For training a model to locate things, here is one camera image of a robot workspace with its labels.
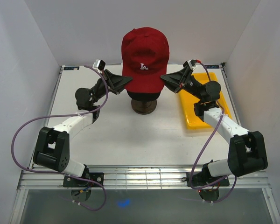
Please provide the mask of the black NY baseball cap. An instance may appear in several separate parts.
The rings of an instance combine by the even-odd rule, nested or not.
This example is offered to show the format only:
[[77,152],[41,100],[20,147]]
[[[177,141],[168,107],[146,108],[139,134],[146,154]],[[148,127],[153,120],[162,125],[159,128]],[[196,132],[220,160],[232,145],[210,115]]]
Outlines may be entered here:
[[156,100],[160,96],[160,92],[158,93],[136,93],[136,92],[131,92],[127,91],[128,96],[136,101],[141,101],[141,102],[150,102]]

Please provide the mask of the red baseball cap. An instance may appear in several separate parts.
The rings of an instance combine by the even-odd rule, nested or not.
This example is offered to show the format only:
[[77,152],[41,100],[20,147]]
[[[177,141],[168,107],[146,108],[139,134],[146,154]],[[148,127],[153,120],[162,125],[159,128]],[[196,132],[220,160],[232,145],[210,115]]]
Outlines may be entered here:
[[126,90],[155,94],[162,91],[161,76],[167,73],[169,45],[159,30],[143,27],[128,32],[121,44],[122,75],[131,77]]

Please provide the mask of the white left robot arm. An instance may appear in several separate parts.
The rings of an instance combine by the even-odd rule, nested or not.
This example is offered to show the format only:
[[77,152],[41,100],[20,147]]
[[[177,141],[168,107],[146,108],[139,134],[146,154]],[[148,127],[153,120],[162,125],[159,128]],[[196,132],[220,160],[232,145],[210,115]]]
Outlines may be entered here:
[[120,94],[132,81],[131,77],[115,75],[109,70],[99,72],[102,76],[92,88],[79,88],[75,92],[77,113],[54,127],[39,131],[33,162],[59,173],[73,176],[78,186],[89,183],[86,166],[70,158],[70,141],[99,117],[99,105],[95,105],[109,92]]

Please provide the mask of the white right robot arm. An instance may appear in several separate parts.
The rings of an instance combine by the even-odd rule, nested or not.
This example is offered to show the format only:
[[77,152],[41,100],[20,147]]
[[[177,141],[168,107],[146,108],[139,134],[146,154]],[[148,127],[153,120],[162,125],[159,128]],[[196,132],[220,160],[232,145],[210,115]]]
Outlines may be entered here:
[[229,144],[228,156],[224,160],[210,161],[201,172],[190,172],[188,185],[200,189],[222,181],[229,175],[241,177],[268,167],[264,136],[251,132],[234,122],[218,104],[221,86],[217,81],[205,84],[193,76],[193,68],[184,66],[178,72],[162,75],[165,86],[174,93],[185,90],[198,98],[194,103],[195,115],[214,128]]

